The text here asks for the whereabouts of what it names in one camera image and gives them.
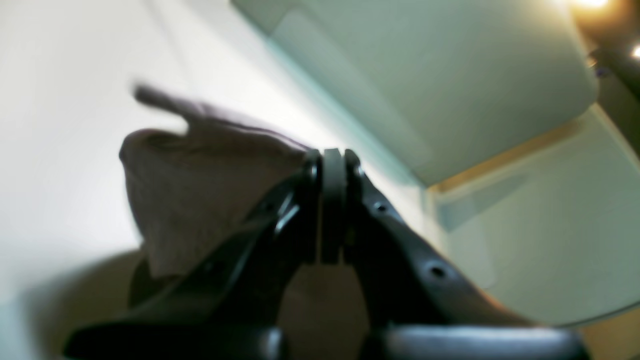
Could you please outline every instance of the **beige fabric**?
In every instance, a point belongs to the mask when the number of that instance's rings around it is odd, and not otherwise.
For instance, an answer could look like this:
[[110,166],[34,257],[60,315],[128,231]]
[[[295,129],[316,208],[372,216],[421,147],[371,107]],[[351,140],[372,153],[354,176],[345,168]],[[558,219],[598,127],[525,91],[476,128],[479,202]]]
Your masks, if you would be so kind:
[[[189,124],[184,136],[137,131],[120,151],[151,276],[186,275],[302,166],[307,147],[256,120],[153,88],[136,97]],[[296,359],[356,359],[368,321],[353,269],[303,266],[285,291],[278,326]]]
[[256,120],[150,87],[136,97],[189,125],[184,136],[136,131],[120,150],[152,276],[185,275],[301,167],[307,148]]

